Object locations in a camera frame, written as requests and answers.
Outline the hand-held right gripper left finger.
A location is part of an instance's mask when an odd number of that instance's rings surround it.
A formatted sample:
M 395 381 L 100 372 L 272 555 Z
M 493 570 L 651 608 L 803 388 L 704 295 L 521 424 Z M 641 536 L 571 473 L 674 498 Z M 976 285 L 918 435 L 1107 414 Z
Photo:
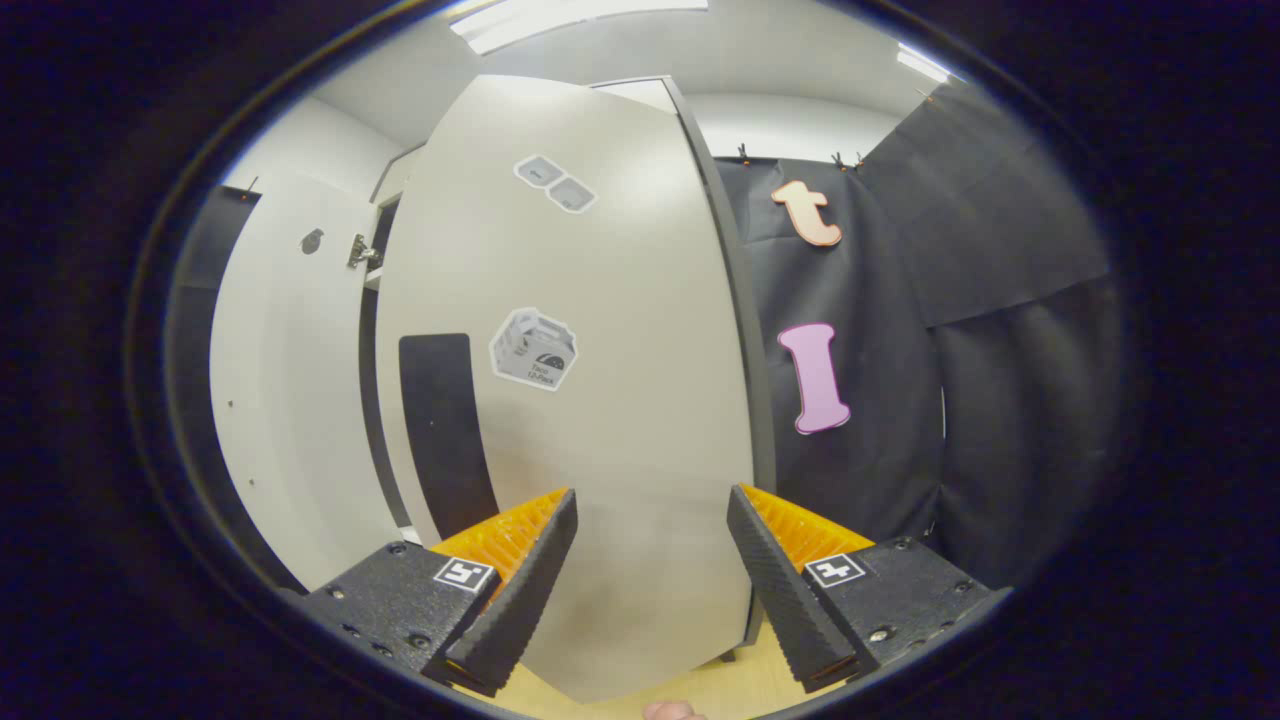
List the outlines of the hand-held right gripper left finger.
M 529 647 L 577 527 L 576 493 L 556 489 L 431 547 L 384 544 L 300 606 L 399 670 L 493 697 Z

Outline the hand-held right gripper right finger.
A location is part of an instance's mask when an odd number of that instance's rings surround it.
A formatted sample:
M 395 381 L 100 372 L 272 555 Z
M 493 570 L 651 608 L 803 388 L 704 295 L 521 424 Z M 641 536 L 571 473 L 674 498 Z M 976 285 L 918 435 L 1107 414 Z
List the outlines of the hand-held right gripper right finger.
M 876 543 L 753 486 L 731 489 L 727 527 L 808 692 L 910 662 L 1004 600 L 920 539 Z

